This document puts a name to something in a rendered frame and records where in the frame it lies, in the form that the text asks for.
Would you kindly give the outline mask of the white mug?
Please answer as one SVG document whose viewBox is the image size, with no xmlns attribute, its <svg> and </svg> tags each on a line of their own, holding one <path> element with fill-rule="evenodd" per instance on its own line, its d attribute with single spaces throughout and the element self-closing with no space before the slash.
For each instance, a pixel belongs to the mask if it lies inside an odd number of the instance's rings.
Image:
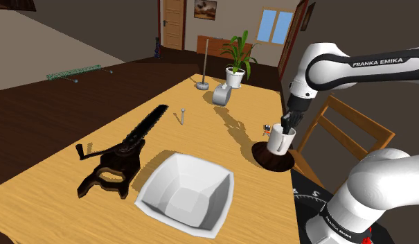
<svg viewBox="0 0 419 244">
<path fill-rule="evenodd" d="M 296 130 L 294 128 L 290 128 L 289 132 L 284 134 L 283 127 L 280 123 L 273 124 L 267 142 L 268 151 L 274 155 L 285 155 L 295 136 Z"/>
</svg>

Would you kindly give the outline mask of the dark brown round plate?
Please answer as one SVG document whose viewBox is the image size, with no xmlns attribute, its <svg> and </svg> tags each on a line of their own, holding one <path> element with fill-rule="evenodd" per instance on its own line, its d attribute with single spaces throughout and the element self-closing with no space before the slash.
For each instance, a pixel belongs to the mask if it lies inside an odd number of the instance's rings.
<svg viewBox="0 0 419 244">
<path fill-rule="evenodd" d="M 251 147 L 253 158 L 264 169 L 273 172 L 285 172 L 295 165 L 294 157 L 290 152 L 285 155 L 275 155 L 267 149 L 267 142 L 257 142 Z"/>
</svg>

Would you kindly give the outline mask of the dark red door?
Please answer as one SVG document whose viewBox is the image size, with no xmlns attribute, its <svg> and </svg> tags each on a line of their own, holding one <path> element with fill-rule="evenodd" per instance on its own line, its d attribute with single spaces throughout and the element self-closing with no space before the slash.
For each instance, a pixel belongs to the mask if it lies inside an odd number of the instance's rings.
<svg viewBox="0 0 419 244">
<path fill-rule="evenodd" d="M 298 30 L 301 27 L 301 22 L 305 14 L 308 1 L 309 0 L 300 0 L 292 17 L 292 22 L 287 33 L 285 44 L 283 45 L 283 52 L 278 63 L 279 81 L 282 80 L 283 74 L 285 72 L 285 68 L 289 60 L 289 56 L 292 51 L 296 36 L 298 34 Z"/>
</svg>

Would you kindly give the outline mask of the green plant in white pot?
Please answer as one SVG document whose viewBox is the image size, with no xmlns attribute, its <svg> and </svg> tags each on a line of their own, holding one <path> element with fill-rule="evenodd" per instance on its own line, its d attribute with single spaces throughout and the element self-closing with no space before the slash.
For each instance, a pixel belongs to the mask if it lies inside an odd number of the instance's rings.
<svg viewBox="0 0 419 244">
<path fill-rule="evenodd" d="M 233 58 L 232 63 L 226 65 L 226 84 L 233 89 L 241 87 L 241 82 L 244 76 L 249 79 L 251 76 L 251 63 L 258 63 L 258 61 L 251 57 L 251 51 L 256 44 L 252 44 L 248 51 L 245 51 L 245 46 L 248 38 L 248 30 L 244 30 L 241 36 L 234 35 L 231 40 L 222 45 L 222 54 L 229 54 Z"/>
</svg>

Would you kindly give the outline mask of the dark patterned robot stand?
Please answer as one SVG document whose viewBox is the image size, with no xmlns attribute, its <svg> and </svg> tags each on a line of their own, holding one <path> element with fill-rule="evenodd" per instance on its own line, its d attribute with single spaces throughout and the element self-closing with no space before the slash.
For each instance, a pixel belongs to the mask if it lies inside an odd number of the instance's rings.
<svg viewBox="0 0 419 244">
<path fill-rule="evenodd" d="M 300 243 L 312 244 L 305 233 L 305 224 L 319 213 L 333 194 L 294 169 L 291 170 L 291 177 Z M 395 244 L 386 228 L 378 223 L 372 224 L 371 228 L 373 244 Z"/>
</svg>

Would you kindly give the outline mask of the stick on white round base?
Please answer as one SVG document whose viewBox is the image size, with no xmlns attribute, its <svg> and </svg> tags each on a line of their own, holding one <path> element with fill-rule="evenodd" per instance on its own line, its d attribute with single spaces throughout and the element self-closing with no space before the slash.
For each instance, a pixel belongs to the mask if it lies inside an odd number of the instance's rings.
<svg viewBox="0 0 419 244">
<path fill-rule="evenodd" d="M 208 87 L 209 87 L 209 84 L 207 82 L 205 82 L 207 54 L 208 54 L 208 40 L 206 40 L 202 80 L 200 82 L 196 83 L 196 88 L 199 89 L 199 90 L 208 90 Z"/>
</svg>

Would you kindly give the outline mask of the wooden sideboard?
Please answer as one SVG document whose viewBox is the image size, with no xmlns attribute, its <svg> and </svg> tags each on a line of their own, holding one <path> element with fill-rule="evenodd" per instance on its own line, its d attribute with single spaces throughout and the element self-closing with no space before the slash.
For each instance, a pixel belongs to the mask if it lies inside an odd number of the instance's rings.
<svg viewBox="0 0 419 244">
<path fill-rule="evenodd" d="M 224 53 L 226 49 L 231 49 L 231 46 L 228 46 L 230 41 L 230 39 L 226 40 L 222 38 L 198 35 L 196 53 L 206 53 L 207 55 L 233 60 L 233 56 L 230 53 Z"/>
</svg>

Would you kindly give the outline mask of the white square bowl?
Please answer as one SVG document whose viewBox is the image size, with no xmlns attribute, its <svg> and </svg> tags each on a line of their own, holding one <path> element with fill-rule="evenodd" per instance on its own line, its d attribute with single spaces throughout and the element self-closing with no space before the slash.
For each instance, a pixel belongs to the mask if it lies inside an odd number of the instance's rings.
<svg viewBox="0 0 419 244">
<path fill-rule="evenodd" d="M 176 152 L 153 171 L 134 204 L 182 232 L 215 238 L 228 215 L 233 191 L 232 171 Z"/>
</svg>

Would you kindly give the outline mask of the light wooden door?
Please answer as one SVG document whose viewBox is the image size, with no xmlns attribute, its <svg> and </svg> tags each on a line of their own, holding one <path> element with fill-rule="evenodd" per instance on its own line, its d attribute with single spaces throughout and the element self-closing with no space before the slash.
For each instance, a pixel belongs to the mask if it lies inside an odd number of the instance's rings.
<svg viewBox="0 0 419 244">
<path fill-rule="evenodd" d="M 161 0 L 163 16 L 163 46 L 169 49 L 184 50 L 187 0 Z"/>
</svg>

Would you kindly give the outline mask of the dark brown hand crank tool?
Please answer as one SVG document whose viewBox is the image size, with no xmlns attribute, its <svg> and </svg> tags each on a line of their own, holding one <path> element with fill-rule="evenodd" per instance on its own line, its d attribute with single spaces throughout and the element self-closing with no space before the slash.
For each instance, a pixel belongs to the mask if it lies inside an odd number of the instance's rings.
<svg viewBox="0 0 419 244">
<path fill-rule="evenodd" d="M 75 146 L 81 160 L 100 156 L 100 164 L 85 177 L 77 189 L 78 197 L 85 196 L 93 185 L 106 191 L 116 191 L 122 199 L 128 195 L 130 182 L 141 169 L 140 153 L 144 136 L 168 109 L 167 105 L 154 108 L 119 144 L 106 150 L 84 154 L 82 144 Z"/>
</svg>

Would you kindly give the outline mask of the wooden table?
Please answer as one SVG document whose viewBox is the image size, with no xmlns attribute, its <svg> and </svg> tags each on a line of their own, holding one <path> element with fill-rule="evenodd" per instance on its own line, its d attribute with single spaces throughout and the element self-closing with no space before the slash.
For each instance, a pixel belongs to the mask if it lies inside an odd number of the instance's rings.
<svg viewBox="0 0 419 244">
<path fill-rule="evenodd" d="M 288 172 L 259 167 L 251 147 L 263 141 L 263 125 L 280 121 L 277 91 L 243 85 L 225 107 L 200 91 L 195 74 L 81 138 L 103 150 L 122 141 L 157 105 L 168 110 L 146 135 L 142 168 L 128 196 L 99 186 L 79 198 L 78 186 L 98 165 L 67 146 L 0 185 L 0 232 L 18 244 L 299 244 Z M 181 125 L 181 108 L 185 108 Z M 173 153 L 215 162 L 234 174 L 233 201 L 218 235 L 199 238 L 143 213 L 135 204 L 142 184 Z"/>
</svg>

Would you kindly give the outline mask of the window with wooden frame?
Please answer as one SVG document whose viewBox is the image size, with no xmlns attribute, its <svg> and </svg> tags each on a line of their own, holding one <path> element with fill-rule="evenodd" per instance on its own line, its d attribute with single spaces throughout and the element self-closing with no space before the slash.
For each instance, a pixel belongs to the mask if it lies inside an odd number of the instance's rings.
<svg viewBox="0 0 419 244">
<path fill-rule="evenodd" d="M 276 45 L 285 44 L 293 16 L 292 11 L 264 8 L 258 25 L 256 41 Z"/>
</svg>

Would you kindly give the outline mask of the dark framed wall picture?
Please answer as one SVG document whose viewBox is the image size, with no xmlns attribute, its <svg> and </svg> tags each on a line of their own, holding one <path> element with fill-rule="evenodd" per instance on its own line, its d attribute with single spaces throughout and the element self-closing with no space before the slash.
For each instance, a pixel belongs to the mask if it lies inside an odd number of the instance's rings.
<svg viewBox="0 0 419 244">
<path fill-rule="evenodd" d="M 309 22 L 310 22 L 310 18 L 311 18 L 311 16 L 312 16 L 312 13 L 313 13 L 313 10 L 314 10 L 314 7 L 315 7 L 315 4 L 316 4 L 316 3 L 314 2 L 314 3 L 310 4 L 310 5 L 307 7 L 307 11 L 306 11 L 305 16 L 304 16 L 304 18 L 303 18 L 303 23 L 302 23 L 302 25 L 301 25 L 301 31 L 306 31 L 307 26 L 308 26 L 308 24 L 309 24 Z"/>
</svg>

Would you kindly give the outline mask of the brown framed wall picture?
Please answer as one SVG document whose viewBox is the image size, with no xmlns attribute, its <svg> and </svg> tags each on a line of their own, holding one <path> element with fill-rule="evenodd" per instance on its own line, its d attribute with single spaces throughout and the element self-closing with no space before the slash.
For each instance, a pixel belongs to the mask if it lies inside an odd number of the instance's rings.
<svg viewBox="0 0 419 244">
<path fill-rule="evenodd" d="M 195 0 L 194 18 L 215 21 L 216 10 L 216 1 Z"/>
</svg>

